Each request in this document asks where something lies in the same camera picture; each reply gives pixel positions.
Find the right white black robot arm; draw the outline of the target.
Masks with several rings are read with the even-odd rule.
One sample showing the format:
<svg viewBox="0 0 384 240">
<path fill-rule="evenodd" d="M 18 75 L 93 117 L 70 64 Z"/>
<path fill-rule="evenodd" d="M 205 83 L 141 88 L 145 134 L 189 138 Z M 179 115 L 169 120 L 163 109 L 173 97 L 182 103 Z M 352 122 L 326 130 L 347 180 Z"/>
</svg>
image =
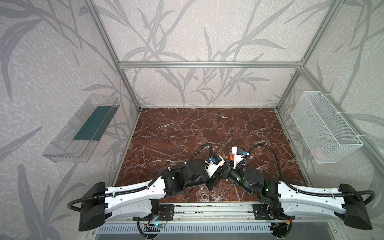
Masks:
<svg viewBox="0 0 384 240">
<path fill-rule="evenodd" d="M 311 189 L 268 180 L 254 168 L 245 171 L 227 167 L 223 179 L 231 179 L 246 193 L 255 194 L 258 203 L 253 205 L 256 220 L 289 221 L 300 216 L 340 219 L 351 228 L 372 230 L 366 204 L 350 185 L 338 188 Z"/>
</svg>

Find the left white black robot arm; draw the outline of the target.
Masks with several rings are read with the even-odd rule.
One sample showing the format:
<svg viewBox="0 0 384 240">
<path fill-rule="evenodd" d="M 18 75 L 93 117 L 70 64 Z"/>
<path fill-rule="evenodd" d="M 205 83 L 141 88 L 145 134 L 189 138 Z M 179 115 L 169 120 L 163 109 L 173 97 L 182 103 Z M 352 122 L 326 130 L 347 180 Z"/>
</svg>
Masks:
<svg viewBox="0 0 384 240">
<path fill-rule="evenodd" d="M 159 211 L 157 201 L 183 194 L 186 189 L 205 185 L 212 190 L 217 182 L 226 178 L 226 168 L 232 166 L 217 157 L 207 162 L 190 162 L 182 167 L 165 170 L 153 180 L 123 186 L 106 187 L 104 182 L 94 184 L 80 199 L 69 204 L 81 206 L 79 231 L 100 227 L 107 219 L 117 217 L 146 218 Z"/>
</svg>

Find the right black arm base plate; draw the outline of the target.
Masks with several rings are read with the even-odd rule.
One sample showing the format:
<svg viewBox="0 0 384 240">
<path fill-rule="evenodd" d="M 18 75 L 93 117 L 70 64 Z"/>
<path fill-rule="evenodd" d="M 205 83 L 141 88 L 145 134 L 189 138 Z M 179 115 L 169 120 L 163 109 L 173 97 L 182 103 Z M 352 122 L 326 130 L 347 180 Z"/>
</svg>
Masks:
<svg viewBox="0 0 384 240">
<path fill-rule="evenodd" d="M 253 204 L 252 205 L 253 214 L 255 220 L 289 220 L 291 217 L 283 213 L 281 204 L 276 206 L 267 205 L 267 204 Z"/>
</svg>

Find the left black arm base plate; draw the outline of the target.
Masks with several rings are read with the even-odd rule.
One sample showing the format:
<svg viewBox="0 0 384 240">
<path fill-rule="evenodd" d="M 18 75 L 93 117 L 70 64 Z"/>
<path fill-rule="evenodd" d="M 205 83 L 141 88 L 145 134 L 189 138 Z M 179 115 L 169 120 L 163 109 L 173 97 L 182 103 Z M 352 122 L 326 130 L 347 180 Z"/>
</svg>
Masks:
<svg viewBox="0 0 384 240">
<path fill-rule="evenodd" d="M 133 217 L 133 221 L 172 221 L 174 219 L 174 213 L 175 205 L 160 204 L 152 208 L 151 212 L 143 218 Z"/>
</svg>

